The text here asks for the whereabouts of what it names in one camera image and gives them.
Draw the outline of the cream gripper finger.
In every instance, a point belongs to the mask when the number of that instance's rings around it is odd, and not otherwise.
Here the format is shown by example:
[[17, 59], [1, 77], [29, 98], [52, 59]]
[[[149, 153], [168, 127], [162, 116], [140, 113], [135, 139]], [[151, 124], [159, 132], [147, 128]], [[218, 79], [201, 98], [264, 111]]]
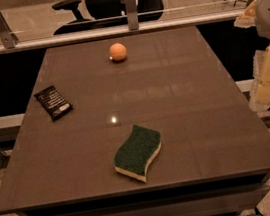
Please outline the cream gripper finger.
[[238, 28], [246, 28], [248, 29], [249, 27], [254, 27], [255, 26], [255, 6], [257, 4], [257, 1], [252, 1], [250, 5], [247, 6], [245, 11], [238, 16], [235, 19], [234, 25]]
[[253, 58], [253, 83], [249, 108], [256, 112], [270, 107], [270, 44], [265, 50], [256, 50]]

